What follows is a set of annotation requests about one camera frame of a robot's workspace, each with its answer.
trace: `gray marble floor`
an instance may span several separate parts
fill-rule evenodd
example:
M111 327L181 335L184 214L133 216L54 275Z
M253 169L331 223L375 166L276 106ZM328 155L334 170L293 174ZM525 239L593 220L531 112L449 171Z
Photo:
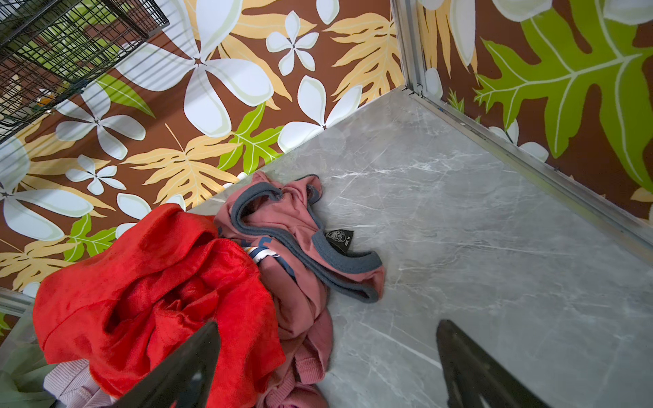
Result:
M331 407L446 407L440 319L553 407L652 405L651 268L405 93L265 171L320 175L328 229L355 230L387 268L376 304L331 294Z

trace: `metal frame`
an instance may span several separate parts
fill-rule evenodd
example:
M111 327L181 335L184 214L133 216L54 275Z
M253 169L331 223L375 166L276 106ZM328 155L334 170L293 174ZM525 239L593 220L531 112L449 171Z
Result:
M426 66L417 26L416 0L391 0L406 88L425 108L513 167L530 182L556 197L628 251L653 265L653 228L565 174L510 144L480 123L426 92Z
M0 288L0 313L21 317L33 302L34 299L25 294Z

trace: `clothing tag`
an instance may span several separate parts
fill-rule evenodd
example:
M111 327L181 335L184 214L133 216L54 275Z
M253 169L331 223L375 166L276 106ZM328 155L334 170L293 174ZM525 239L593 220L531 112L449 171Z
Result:
M326 240L331 246L343 255L347 254L349 246L351 245L351 238L354 232L350 230L333 230L327 232Z

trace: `light pink fabric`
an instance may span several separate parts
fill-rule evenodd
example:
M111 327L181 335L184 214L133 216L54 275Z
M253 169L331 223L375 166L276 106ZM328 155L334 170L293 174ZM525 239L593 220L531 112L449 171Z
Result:
M88 364L88 360L75 360L57 365L45 376L43 389L67 408L111 406L114 400L95 383Z

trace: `wire rack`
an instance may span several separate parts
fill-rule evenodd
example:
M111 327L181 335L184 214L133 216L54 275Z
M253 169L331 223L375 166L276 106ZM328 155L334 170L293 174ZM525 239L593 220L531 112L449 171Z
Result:
M166 25L154 0L0 0L0 143Z

